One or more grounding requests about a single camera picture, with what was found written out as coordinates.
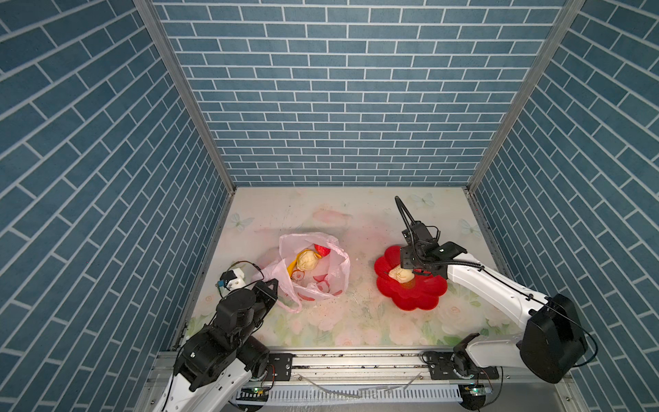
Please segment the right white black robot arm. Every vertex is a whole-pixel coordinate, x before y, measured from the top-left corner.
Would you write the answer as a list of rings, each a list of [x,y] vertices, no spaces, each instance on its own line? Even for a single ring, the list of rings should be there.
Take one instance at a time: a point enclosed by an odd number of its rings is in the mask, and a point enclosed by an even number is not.
[[[407,223],[407,245],[401,251],[404,269],[439,276],[479,295],[520,329],[509,336],[472,333],[453,349],[456,374],[471,378],[488,367],[526,368],[557,384],[588,349],[587,332],[578,311],[564,295],[544,295],[488,268],[463,247],[431,234],[421,221]]]

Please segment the large cream fake bun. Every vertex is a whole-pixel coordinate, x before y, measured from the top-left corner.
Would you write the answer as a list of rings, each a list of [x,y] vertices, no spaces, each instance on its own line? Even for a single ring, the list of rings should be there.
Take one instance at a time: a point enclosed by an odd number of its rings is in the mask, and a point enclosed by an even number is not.
[[[298,271],[312,271],[316,268],[319,263],[320,258],[312,250],[307,250],[307,252],[299,259],[298,261]]]

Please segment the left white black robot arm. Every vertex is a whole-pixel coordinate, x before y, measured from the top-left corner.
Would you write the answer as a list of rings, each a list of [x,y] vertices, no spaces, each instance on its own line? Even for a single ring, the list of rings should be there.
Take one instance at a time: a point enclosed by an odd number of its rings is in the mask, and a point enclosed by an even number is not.
[[[220,411],[265,373],[269,349],[253,333],[276,305],[278,281],[256,281],[222,298],[209,324],[178,351],[154,411]]]

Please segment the red flower-shaped plate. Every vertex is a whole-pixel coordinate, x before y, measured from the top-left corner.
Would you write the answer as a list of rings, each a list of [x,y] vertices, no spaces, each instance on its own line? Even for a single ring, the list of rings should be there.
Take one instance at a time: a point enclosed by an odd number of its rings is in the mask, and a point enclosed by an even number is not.
[[[401,247],[388,247],[379,257],[374,270],[377,288],[403,311],[416,309],[430,311],[437,307],[439,298],[448,291],[447,281],[440,276],[422,276],[401,266]]]

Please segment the yellow fake banana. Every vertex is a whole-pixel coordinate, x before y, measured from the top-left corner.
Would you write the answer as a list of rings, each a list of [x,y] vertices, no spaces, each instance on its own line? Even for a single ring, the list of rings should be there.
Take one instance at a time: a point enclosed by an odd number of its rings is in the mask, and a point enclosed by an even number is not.
[[[302,252],[298,253],[296,257],[293,259],[293,261],[288,265],[287,271],[289,276],[293,276],[293,273],[297,271],[298,269],[298,261],[299,259],[307,252],[307,250],[303,250]]]

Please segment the small cream fake bun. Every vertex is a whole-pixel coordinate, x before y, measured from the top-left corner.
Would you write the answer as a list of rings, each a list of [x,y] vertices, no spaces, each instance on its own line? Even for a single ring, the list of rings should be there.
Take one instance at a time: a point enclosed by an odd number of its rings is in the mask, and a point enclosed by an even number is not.
[[[409,283],[415,279],[415,273],[411,270],[403,269],[398,265],[389,271],[389,277],[400,284]]]

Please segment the pink plastic bag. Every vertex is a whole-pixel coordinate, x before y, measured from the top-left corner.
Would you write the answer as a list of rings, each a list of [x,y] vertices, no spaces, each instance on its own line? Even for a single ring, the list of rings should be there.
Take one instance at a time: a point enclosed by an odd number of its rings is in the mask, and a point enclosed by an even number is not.
[[[339,240],[327,233],[291,233],[279,238],[278,259],[264,270],[278,281],[278,305],[291,313],[305,302],[331,300],[348,288],[351,261]]]

